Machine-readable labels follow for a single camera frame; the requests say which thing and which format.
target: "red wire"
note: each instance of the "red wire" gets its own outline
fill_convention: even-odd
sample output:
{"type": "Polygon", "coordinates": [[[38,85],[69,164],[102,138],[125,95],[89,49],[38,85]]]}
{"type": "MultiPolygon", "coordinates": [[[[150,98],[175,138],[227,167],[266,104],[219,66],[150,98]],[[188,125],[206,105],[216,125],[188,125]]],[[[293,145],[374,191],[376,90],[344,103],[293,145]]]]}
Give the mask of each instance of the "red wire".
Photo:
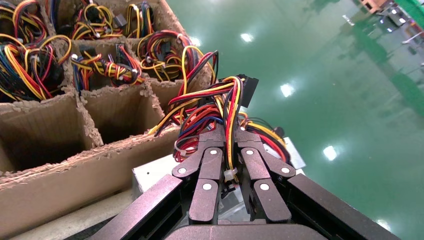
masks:
{"type": "Polygon", "coordinates": [[[173,103],[179,101],[179,100],[184,100],[186,98],[200,98],[206,95],[219,95],[219,94],[225,94],[228,93],[228,89],[223,89],[223,90],[216,90],[216,91],[208,91],[208,92],[203,92],[203,93],[197,93],[197,94],[191,94],[189,96],[186,95],[181,95],[181,96],[177,96],[174,97],[173,99],[171,99],[171,101],[169,101],[168,105],[172,105],[173,103]]]}
{"type": "Polygon", "coordinates": [[[283,151],[281,151],[281,149],[273,142],[271,141],[269,138],[267,138],[266,136],[263,136],[257,132],[255,132],[256,134],[259,135],[259,137],[266,143],[268,144],[274,151],[276,151],[278,153],[278,155],[281,157],[283,162],[286,162],[286,156],[284,155],[283,151]]]}

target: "white plastic part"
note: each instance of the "white plastic part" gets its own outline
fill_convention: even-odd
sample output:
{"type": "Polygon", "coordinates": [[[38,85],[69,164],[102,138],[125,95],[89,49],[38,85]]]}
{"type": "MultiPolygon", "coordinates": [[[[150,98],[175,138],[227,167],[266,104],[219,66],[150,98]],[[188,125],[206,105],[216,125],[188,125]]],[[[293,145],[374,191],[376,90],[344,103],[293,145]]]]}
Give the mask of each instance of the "white plastic part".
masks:
{"type": "Polygon", "coordinates": [[[230,181],[234,179],[234,176],[237,174],[237,167],[235,167],[233,170],[226,170],[224,171],[224,182],[230,181]]]}
{"type": "Polygon", "coordinates": [[[175,150],[177,150],[178,152],[180,152],[180,153],[181,153],[181,154],[180,154],[181,156],[185,156],[185,155],[187,154],[187,151],[186,151],[186,150],[179,149],[179,148],[177,147],[177,141],[175,141],[175,142],[174,142],[173,147],[175,148],[175,150]]]}
{"type": "Polygon", "coordinates": [[[181,39],[180,39],[180,37],[182,37],[183,36],[183,34],[182,33],[178,33],[178,35],[176,36],[176,42],[177,43],[181,43],[181,39]]]}
{"type": "Polygon", "coordinates": [[[31,60],[35,59],[37,61],[37,63],[40,62],[40,57],[38,57],[38,56],[31,56],[29,59],[31,59],[31,60]]]}

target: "cardboard divider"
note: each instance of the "cardboard divider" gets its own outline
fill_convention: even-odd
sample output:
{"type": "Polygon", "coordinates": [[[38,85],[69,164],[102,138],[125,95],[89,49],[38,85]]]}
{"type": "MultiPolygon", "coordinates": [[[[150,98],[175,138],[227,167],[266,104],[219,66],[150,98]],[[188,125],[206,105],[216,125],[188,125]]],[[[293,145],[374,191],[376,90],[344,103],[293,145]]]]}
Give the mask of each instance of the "cardboard divider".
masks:
{"type": "MultiPolygon", "coordinates": [[[[37,1],[49,36],[56,35],[45,1],[37,1]]],[[[80,2],[61,1],[59,26],[70,23],[80,2]]],[[[128,5],[142,0],[95,2],[111,9],[114,15],[126,17],[128,5]]],[[[156,31],[168,29],[187,35],[165,0],[148,2],[156,31]]],[[[75,40],[72,52],[79,54],[79,46],[84,44],[94,46],[107,58],[108,53],[116,54],[116,43],[124,43],[137,60],[133,44],[138,42],[139,39],[124,37],[75,40]]],[[[55,40],[52,45],[57,57],[65,55],[65,42],[55,40]]],[[[179,128],[167,128],[159,137],[140,134],[164,116],[161,108],[176,97],[182,80],[159,82],[146,77],[141,85],[114,88],[107,86],[110,79],[97,76],[99,85],[95,89],[99,89],[82,91],[78,96],[70,60],[63,68],[65,94],[42,102],[0,103],[0,239],[130,186],[132,168],[173,151],[179,128]]],[[[210,76],[205,67],[188,90],[204,89],[210,76]]]]}
{"type": "Polygon", "coordinates": [[[132,168],[173,152],[179,129],[139,135],[0,178],[0,239],[61,217],[131,185],[132,168]]]}
{"type": "Polygon", "coordinates": [[[105,144],[143,134],[163,117],[146,83],[83,91],[81,98],[105,144]]]}
{"type": "Polygon", "coordinates": [[[166,108],[168,107],[168,103],[178,95],[183,81],[177,80],[175,82],[160,82],[155,78],[150,78],[149,83],[153,93],[159,99],[160,107],[165,112],[166,108]]]}
{"type": "Polygon", "coordinates": [[[0,105],[0,171],[56,164],[96,147],[71,93],[52,100],[0,105]]]}

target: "black wire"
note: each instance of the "black wire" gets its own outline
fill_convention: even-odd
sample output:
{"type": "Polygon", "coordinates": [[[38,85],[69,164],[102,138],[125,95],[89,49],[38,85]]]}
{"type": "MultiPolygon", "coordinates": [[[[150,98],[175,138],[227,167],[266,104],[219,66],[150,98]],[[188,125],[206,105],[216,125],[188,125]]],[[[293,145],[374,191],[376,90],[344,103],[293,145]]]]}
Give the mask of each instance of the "black wire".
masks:
{"type": "MultiPolygon", "coordinates": [[[[192,70],[194,72],[190,76],[190,78],[188,79],[187,86],[192,82],[192,80],[196,77],[196,75],[203,69],[203,67],[208,63],[208,61],[213,56],[218,56],[218,55],[219,55],[218,50],[216,50],[210,56],[208,56],[207,58],[203,59],[203,61],[200,62],[200,64],[195,69],[192,70]]],[[[216,69],[216,74],[215,74],[215,79],[214,79],[215,81],[217,80],[217,75],[218,75],[218,64],[216,64],[216,67],[217,67],[217,69],[216,69]]]]}
{"type": "Polygon", "coordinates": [[[261,124],[265,125],[266,127],[268,127],[271,131],[274,132],[274,127],[271,126],[271,124],[269,124],[267,121],[263,120],[262,118],[259,118],[259,117],[248,117],[248,118],[246,118],[246,121],[252,121],[252,122],[261,123],[261,124]]]}

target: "cardboard compartment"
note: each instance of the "cardboard compartment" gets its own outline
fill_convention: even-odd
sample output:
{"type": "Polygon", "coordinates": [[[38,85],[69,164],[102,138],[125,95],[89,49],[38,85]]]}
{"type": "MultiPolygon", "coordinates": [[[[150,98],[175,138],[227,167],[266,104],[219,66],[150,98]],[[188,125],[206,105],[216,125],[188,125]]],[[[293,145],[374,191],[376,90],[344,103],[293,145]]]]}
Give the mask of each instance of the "cardboard compartment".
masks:
{"type": "MultiPolygon", "coordinates": [[[[98,5],[105,6],[108,8],[113,17],[122,14],[125,19],[127,19],[127,8],[130,4],[139,4],[143,2],[143,0],[96,0],[94,1],[98,5]]],[[[170,29],[168,27],[165,27],[166,25],[163,23],[166,22],[174,22],[176,18],[171,19],[164,19],[169,17],[171,14],[173,17],[174,13],[171,11],[170,13],[166,13],[166,11],[170,10],[168,4],[165,0],[147,0],[150,7],[153,11],[153,28],[155,31],[157,30],[163,30],[163,29],[170,29]]],[[[80,9],[82,7],[81,0],[69,0],[69,1],[61,1],[60,5],[58,7],[59,9],[59,15],[57,17],[57,25],[58,27],[62,27],[64,25],[68,25],[71,23],[73,16],[77,9],[80,9]]]]}
{"type": "MultiPolygon", "coordinates": [[[[73,40],[72,41],[72,54],[76,54],[81,56],[80,49],[86,48],[94,48],[97,54],[101,54],[101,57],[105,60],[108,59],[108,55],[110,54],[113,59],[116,59],[117,56],[117,45],[124,45],[125,50],[129,52],[129,47],[124,37],[113,38],[109,40],[97,40],[97,41],[89,41],[89,40],[73,40]]],[[[112,86],[111,79],[104,75],[98,74],[95,72],[89,81],[90,90],[101,89],[105,86],[112,86]]]]}
{"type": "MultiPolygon", "coordinates": [[[[20,2],[22,2],[22,0],[9,0],[8,2],[10,2],[11,4],[17,6],[20,2]]],[[[46,14],[45,1],[44,0],[37,0],[37,2],[39,4],[39,6],[40,6],[41,20],[45,23],[45,25],[47,27],[47,37],[51,37],[51,36],[56,35],[56,32],[55,32],[52,24],[50,23],[49,18],[48,18],[47,14],[46,14]]],[[[9,34],[10,31],[13,31],[13,29],[10,28],[10,27],[13,28],[13,25],[11,25],[11,26],[9,26],[7,24],[2,25],[2,27],[1,27],[2,31],[1,32],[2,33],[9,34]]],[[[56,58],[59,59],[59,58],[61,58],[61,57],[63,57],[65,55],[66,50],[67,50],[68,43],[66,43],[64,40],[56,39],[56,40],[53,40],[51,42],[51,46],[53,47],[54,55],[56,56],[56,58]]],[[[68,86],[69,84],[72,84],[72,82],[70,81],[71,78],[69,78],[69,76],[72,76],[72,68],[71,68],[70,61],[68,61],[68,60],[65,61],[62,64],[62,68],[64,70],[64,77],[63,77],[62,83],[60,84],[59,88],[61,86],[68,86]]],[[[63,91],[63,89],[60,89],[58,92],[55,92],[54,95],[62,95],[65,92],[63,91]]],[[[10,103],[10,102],[13,101],[9,97],[6,97],[6,96],[4,96],[4,98],[1,98],[1,95],[2,94],[0,94],[0,104],[1,103],[10,103]]]]}
{"type": "Polygon", "coordinates": [[[160,82],[155,78],[150,78],[149,83],[153,93],[159,99],[160,107],[165,112],[168,103],[178,95],[183,81],[177,80],[175,82],[160,82]]]}
{"type": "Polygon", "coordinates": [[[44,102],[0,104],[0,171],[57,164],[98,142],[72,94],[44,102]]]}
{"type": "Polygon", "coordinates": [[[132,168],[172,153],[179,129],[139,135],[0,178],[0,239],[131,186],[132,168]]]}
{"type": "Polygon", "coordinates": [[[105,144],[143,134],[163,117],[148,83],[83,91],[82,97],[105,144]]]}

